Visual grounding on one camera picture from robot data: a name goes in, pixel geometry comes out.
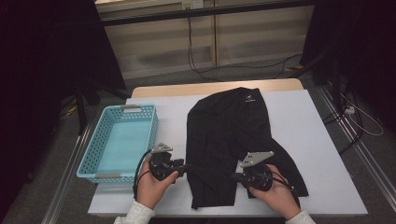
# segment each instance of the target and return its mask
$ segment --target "black pants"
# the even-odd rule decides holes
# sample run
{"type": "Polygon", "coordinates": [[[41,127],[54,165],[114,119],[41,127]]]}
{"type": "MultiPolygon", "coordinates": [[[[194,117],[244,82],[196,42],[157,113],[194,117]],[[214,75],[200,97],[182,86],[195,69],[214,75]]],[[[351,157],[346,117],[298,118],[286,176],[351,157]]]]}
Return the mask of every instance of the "black pants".
{"type": "Polygon", "coordinates": [[[186,163],[191,207],[226,206],[235,201],[231,179],[237,161],[248,152],[274,151],[266,160],[275,165],[298,196],[307,196],[303,178],[288,152],[271,136],[268,112],[258,89],[238,88],[200,100],[187,120],[186,163]]]}

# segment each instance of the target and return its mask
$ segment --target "plastic basket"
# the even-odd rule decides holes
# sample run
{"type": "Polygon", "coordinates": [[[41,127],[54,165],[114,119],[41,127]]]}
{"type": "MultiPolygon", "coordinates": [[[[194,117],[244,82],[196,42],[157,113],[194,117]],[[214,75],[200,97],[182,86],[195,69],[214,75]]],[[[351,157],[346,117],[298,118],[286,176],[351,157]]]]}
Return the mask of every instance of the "plastic basket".
{"type": "Polygon", "coordinates": [[[104,109],[77,176],[93,183],[133,182],[142,155],[154,147],[155,105],[113,105],[104,109]]]}

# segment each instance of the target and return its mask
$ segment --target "white logo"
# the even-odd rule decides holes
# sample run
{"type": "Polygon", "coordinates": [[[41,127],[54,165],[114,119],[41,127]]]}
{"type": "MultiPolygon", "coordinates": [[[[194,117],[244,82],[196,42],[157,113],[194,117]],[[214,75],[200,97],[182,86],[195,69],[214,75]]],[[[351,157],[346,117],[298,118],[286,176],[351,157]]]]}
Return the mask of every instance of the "white logo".
{"type": "Polygon", "coordinates": [[[249,95],[249,96],[247,96],[247,99],[245,102],[253,102],[253,101],[256,101],[256,100],[253,99],[253,96],[249,95]]]}

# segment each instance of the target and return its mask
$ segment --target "white sleeve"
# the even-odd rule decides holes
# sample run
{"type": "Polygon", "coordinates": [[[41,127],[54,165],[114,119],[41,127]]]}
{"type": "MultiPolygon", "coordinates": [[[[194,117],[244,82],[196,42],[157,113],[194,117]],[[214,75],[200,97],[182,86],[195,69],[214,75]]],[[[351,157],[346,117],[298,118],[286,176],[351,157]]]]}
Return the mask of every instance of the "white sleeve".
{"type": "Polygon", "coordinates": [[[126,217],[117,217],[114,224],[147,224],[154,216],[153,210],[134,201],[128,215],[126,217]]]}
{"type": "Polygon", "coordinates": [[[291,220],[286,221],[286,224],[315,224],[315,222],[306,211],[302,211],[291,220]]]}

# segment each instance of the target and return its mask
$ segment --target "white tabletop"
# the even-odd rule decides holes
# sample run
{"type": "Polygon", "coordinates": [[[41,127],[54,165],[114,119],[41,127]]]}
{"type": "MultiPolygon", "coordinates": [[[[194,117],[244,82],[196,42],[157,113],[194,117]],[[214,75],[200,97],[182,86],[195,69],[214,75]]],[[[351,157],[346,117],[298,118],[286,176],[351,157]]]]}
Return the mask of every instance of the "white tabletop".
{"type": "MultiPolygon", "coordinates": [[[[347,169],[321,121],[307,91],[273,91],[262,94],[267,104],[273,138],[294,159],[309,197],[302,209],[311,215],[356,216],[367,214],[347,169]]],[[[156,143],[172,147],[172,159],[184,159],[187,114],[204,95],[128,99],[127,104],[155,104],[159,118],[156,143]]],[[[89,214],[125,216],[132,204],[132,184],[99,184],[89,214]]],[[[234,206],[191,209],[186,176],[165,192],[156,206],[157,217],[278,217],[264,202],[249,199],[238,184],[234,206]]]]}

